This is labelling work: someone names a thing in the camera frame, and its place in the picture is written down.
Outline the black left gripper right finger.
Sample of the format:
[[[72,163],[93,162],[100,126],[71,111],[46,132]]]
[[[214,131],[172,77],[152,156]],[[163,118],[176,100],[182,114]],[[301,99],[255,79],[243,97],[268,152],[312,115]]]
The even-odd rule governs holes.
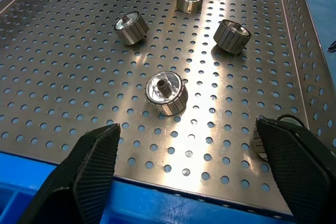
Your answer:
[[[336,152],[298,118],[257,118],[277,187],[299,224],[336,224]]]

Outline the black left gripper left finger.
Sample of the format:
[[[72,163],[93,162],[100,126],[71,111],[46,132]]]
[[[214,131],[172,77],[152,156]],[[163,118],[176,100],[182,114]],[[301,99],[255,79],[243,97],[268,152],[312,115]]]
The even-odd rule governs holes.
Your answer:
[[[111,124],[81,136],[17,224],[99,224],[112,186],[120,132],[119,124]]]

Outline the blue compartment tray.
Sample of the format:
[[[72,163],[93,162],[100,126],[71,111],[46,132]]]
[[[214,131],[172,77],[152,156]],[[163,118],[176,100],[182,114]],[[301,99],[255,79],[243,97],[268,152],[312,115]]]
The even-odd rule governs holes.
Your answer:
[[[54,165],[0,153],[0,224],[15,224]],[[101,224],[292,224],[114,181]]]

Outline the perforated metal tray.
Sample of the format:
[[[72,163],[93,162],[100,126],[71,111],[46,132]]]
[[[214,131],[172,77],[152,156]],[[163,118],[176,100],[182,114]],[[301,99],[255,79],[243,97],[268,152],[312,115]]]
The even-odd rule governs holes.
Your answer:
[[[137,11],[149,27],[114,32]],[[217,46],[221,20],[251,33],[242,53]],[[165,116],[147,81],[176,72],[186,108]],[[119,178],[290,214],[255,151],[258,116],[298,117],[336,148],[336,96],[306,0],[0,0],[0,150],[60,163],[77,139],[121,125]]]

